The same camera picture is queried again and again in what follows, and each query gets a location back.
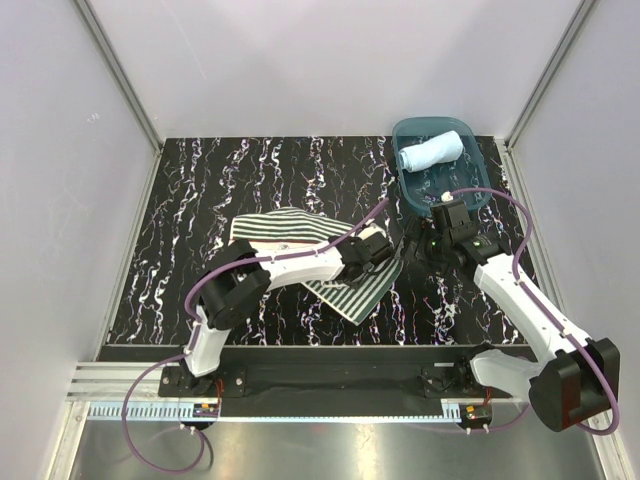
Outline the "green white striped towel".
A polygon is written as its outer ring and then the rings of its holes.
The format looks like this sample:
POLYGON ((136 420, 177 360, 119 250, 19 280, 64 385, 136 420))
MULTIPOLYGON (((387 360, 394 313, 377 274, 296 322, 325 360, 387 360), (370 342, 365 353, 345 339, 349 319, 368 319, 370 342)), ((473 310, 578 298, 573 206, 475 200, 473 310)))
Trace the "green white striped towel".
MULTIPOLYGON (((258 249, 276 252, 289 248, 305 250, 316 244, 326 245, 351 228, 342 221, 296 207, 283 207, 264 214, 237 216, 231 224, 230 240, 246 239, 258 249)), ((358 325, 392 287, 401 270, 401 260, 392 254, 372 272, 352 281, 314 279, 302 284, 339 315, 358 325)))

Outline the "light blue towel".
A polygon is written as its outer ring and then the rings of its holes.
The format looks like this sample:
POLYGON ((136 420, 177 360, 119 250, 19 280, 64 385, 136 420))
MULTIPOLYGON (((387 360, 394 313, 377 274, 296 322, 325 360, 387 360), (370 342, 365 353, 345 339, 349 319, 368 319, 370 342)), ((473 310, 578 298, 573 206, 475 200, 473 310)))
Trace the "light blue towel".
POLYGON ((464 151, 461 137, 448 131, 420 144, 399 151, 400 167, 410 173, 423 171, 436 164, 456 161, 464 151))

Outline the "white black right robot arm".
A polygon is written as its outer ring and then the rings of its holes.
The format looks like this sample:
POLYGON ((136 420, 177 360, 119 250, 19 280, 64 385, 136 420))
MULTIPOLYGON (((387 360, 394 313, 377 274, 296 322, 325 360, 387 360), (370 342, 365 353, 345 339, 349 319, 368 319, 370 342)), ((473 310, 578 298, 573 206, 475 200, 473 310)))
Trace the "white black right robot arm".
POLYGON ((489 344, 456 359, 450 375, 460 393, 499 390, 529 403, 550 430, 563 431, 605 411, 603 434, 620 421, 620 352, 573 324, 520 268, 515 255, 494 236, 481 233, 461 200, 435 205, 432 218, 413 216, 403 231, 401 253, 444 276, 456 271, 506 314, 535 358, 512 357, 489 344))

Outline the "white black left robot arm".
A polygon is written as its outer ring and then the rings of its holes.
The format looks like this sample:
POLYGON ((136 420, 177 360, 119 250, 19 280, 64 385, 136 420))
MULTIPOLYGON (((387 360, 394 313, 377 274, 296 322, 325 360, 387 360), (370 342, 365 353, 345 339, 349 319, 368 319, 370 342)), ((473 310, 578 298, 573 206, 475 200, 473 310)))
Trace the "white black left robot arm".
POLYGON ((184 350, 181 384, 196 396, 214 388, 230 331, 258 310, 265 294, 307 282, 352 286, 362 278, 371 279, 392 255, 390 240, 371 228, 363 235, 344 234, 280 249, 247 239, 233 242, 187 294, 185 309, 195 325, 184 350))

